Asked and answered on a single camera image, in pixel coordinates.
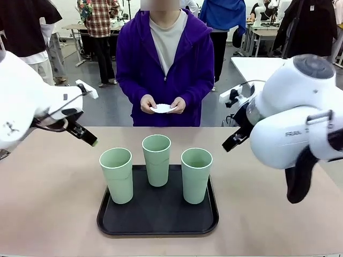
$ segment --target white pants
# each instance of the white pants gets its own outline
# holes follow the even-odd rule
[[[49,59],[42,63],[29,64],[44,80],[45,83],[54,86],[53,70]]]

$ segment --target white plate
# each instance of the white plate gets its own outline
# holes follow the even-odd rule
[[[152,107],[150,107],[150,109],[157,114],[166,114],[167,112],[175,110],[176,107],[170,108],[170,105],[162,103],[157,105],[157,109],[154,109]]]

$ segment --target cup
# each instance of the cup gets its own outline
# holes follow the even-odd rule
[[[112,200],[117,204],[133,197],[132,154],[125,148],[112,148],[99,159]]]
[[[169,174],[170,139],[165,135],[150,135],[141,145],[150,185],[164,186]]]
[[[183,197],[197,205],[204,201],[213,157],[204,149],[190,148],[182,153],[181,162]]]

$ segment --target backpack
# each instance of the backpack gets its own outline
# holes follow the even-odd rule
[[[77,0],[77,6],[82,22],[85,22],[92,15],[92,0]]]

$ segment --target gray shirt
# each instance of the gray shirt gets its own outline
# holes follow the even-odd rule
[[[176,49],[186,26],[187,19],[188,15],[182,10],[180,11],[180,15],[176,22],[169,28],[161,28],[150,19],[152,38],[165,75],[167,75],[174,62]]]

